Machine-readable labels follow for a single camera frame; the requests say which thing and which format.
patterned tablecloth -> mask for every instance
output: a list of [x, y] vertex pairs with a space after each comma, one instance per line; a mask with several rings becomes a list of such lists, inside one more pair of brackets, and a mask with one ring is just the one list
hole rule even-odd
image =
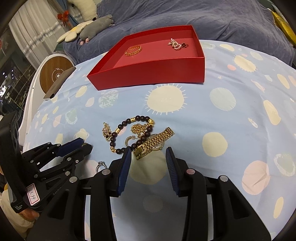
[[[103, 122], [115, 130], [127, 118], [148, 115], [156, 123], [153, 133], [168, 126], [175, 132], [165, 148], [171, 146], [176, 157], [205, 176], [227, 175], [275, 237], [296, 207], [296, 71], [243, 46], [206, 40], [201, 44], [206, 61], [203, 85], [97, 91], [86, 76], [103, 55], [77, 65], [56, 97], [40, 106], [24, 149], [82, 137], [94, 148], [77, 166], [76, 175], [91, 177], [97, 162], [109, 165], [119, 157], [102, 135]], [[132, 135], [130, 127], [120, 132], [116, 147], [124, 147]], [[133, 159], [125, 191], [111, 200], [119, 241], [181, 240], [186, 198], [173, 192], [165, 148], [141, 161]], [[89, 203], [86, 207], [90, 239]]]

dark brown bead bracelet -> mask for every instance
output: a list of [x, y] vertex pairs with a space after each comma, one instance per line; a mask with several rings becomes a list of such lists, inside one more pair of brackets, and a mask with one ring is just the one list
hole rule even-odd
[[[118, 149], [115, 149], [115, 146], [116, 146], [116, 137], [118, 136], [118, 133], [120, 132], [120, 130], [123, 129], [123, 127], [127, 126], [128, 124], [131, 124], [132, 122], [135, 122], [135, 121], [146, 121], [148, 123], [150, 123], [150, 121], [153, 121], [150, 119], [149, 116], [139, 116], [137, 115], [136, 117], [134, 118], [131, 118], [131, 119], [126, 119], [124, 120], [121, 124], [118, 125], [118, 128], [115, 130], [115, 132], [112, 132], [111, 134], [111, 138], [110, 138], [110, 146], [111, 146], [111, 150], [113, 152], [116, 152], [117, 154], [122, 154], [124, 153], [125, 151], [125, 147], [123, 148], [118, 148]], [[136, 149], [138, 146], [142, 145], [143, 142], [145, 142], [147, 140], [147, 138], [151, 135], [150, 133], [152, 132], [153, 130], [153, 127], [152, 126], [147, 126], [147, 131], [145, 131], [144, 135], [141, 136], [140, 140], [137, 140], [136, 143], [133, 143], [131, 146], [129, 146], [131, 148], [131, 150], [133, 151], [134, 149]]]

red box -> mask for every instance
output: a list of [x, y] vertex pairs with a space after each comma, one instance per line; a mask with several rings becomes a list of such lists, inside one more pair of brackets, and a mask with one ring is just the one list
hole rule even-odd
[[[174, 50], [173, 38], [189, 46]], [[125, 51], [140, 45], [133, 56]], [[156, 28], [124, 37], [91, 70], [88, 79], [104, 90], [160, 83], [203, 83], [205, 56], [191, 25]]]

wooden round panel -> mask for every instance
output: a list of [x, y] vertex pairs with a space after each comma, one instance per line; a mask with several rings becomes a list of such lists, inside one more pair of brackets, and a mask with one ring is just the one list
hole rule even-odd
[[71, 61], [63, 56], [49, 59], [40, 72], [40, 85], [44, 93], [47, 93], [61, 73], [71, 67], [73, 67]]

white label sticker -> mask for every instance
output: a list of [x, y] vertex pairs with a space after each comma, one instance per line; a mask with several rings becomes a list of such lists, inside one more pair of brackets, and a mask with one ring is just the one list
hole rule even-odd
[[31, 205], [34, 205], [40, 201], [40, 198], [34, 183], [27, 187], [27, 195]]

